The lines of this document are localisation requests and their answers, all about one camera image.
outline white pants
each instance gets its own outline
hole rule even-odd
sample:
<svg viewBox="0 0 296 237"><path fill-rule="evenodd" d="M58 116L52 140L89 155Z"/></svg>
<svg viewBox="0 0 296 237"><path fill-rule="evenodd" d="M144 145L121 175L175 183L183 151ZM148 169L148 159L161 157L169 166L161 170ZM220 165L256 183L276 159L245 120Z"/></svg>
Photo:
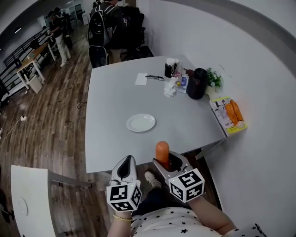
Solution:
<svg viewBox="0 0 296 237"><path fill-rule="evenodd" d="M71 54L69 52L68 47L66 46L64 39L63 39L63 34L61 34L58 38L55 38L57 48L61 54L62 58L62 63L65 63L68 58L71 57Z"/></svg>

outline backpack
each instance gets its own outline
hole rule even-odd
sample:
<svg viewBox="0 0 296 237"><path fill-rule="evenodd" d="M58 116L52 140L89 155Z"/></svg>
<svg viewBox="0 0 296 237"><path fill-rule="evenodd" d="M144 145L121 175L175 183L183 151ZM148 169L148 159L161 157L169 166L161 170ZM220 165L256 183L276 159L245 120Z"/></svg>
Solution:
<svg viewBox="0 0 296 237"><path fill-rule="evenodd" d="M104 47L112 38L114 30L108 25L108 14L116 6L109 6L104 11L101 10L101 5L96 7L94 14L88 25L88 43Z"/></svg>

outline white plate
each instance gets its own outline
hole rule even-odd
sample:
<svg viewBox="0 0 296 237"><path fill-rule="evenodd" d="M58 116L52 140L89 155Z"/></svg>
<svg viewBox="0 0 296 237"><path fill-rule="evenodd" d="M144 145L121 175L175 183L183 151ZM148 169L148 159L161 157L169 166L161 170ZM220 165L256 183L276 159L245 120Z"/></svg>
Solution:
<svg viewBox="0 0 296 237"><path fill-rule="evenodd" d="M153 128L155 123L156 120L152 115L141 113L129 118L126 122L126 126L131 131L142 132Z"/></svg>

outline wrist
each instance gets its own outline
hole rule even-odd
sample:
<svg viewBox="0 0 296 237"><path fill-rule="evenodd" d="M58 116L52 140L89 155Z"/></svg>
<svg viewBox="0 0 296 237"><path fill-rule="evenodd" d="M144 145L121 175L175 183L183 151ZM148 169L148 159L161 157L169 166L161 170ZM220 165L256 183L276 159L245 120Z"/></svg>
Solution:
<svg viewBox="0 0 296 237"><path fill-rule="evenodd" d="M131 219L131 212L116 212L115 215L125 219Z"/></svg>
<svg viewBox="0 0 296 237"><path fill-rule="evenodd" d="M200 202L200 200L201 200L202 198L203 198L203 197L200 196L200 197L195 198L195 199L193 199L193 200L191 200L191 201L189 201L189 202L187 202L187 203L189 204L189 206L192 206L192 205L194 205L194 204Z"/></svg>

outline tissue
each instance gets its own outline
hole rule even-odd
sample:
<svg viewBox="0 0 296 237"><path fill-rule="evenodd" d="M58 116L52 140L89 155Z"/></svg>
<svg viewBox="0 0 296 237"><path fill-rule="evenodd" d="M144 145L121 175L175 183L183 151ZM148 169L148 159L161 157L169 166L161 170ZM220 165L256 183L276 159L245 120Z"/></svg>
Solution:
<svg viewBox="0 0 296 237"><path fill-rule="evenodd" d="M164 82L165 88L164 88L163 94L166 97L174 97L174 93L176 92L176 90L173 87L174 87L176 81L177 81L177 78L172 77L169 82L166 82L166 81Z"/></svg>

